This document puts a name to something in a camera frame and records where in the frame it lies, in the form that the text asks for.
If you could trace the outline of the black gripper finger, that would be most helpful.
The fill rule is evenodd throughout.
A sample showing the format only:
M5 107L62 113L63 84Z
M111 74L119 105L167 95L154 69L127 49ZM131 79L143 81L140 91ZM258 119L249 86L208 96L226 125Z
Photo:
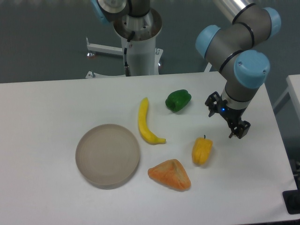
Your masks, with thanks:
M220 95L218 92L213 92L210 94L205 101L205 105L209 109L209 117L212 117L215 113L219 113L218 104L220 101Z
M229 138L235 136L241 139L248 133L248 130L250 128L250 123L245 120L238 120L237 122L230 122L228 126L231 130Z

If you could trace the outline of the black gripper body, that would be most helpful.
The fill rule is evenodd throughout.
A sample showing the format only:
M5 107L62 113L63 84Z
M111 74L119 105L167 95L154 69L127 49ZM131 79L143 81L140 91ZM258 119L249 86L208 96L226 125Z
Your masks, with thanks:
M217 112L226 120L228 126L236 127L241 121L241 116L246 109L232 109L227 105L227 100L217 101Z

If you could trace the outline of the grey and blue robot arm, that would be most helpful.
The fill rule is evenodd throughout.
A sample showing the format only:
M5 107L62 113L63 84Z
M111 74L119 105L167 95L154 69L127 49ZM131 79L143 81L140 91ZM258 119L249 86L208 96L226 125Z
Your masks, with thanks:
M158 73L156 37L162 29L159 13L148 0L93 0L102 23L113 23L121 38L126 76ZM226 79L221 94L214 92L205 104L210 115L220 114L231 136L243 138L250 123L241 117L270 72L268 58L254 47L280 31L281 18L270 7L251 0L217 0L215 5L231 22L226 30L216 25L203 29L195 41L199 54Z

